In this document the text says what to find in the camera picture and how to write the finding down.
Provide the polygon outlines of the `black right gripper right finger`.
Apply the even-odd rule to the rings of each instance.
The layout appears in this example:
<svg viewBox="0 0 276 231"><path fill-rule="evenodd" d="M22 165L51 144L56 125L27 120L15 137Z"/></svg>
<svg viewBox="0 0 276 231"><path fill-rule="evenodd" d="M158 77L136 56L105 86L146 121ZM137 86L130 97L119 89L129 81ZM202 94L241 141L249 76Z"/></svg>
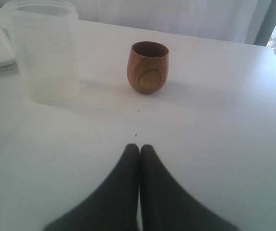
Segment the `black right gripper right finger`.
<svg viewBox="0 0 276 231"><path fill-rule="evenodd" d="M145 231L237 231L207 209L169 173L153 146L140 151L140 200Z"/></svg>

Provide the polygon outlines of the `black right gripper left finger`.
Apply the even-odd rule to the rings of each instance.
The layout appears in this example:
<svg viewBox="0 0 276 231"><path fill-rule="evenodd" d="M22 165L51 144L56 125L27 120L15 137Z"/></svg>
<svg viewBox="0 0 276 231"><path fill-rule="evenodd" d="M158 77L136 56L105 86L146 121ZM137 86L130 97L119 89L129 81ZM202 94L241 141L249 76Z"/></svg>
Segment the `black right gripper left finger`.
<svg viewBox="0 0 276 231"><path fill-rule="evenodd" d="M118 163L82 203L48 224L46 231L137 231L139 148L125 147Z"/></svg>

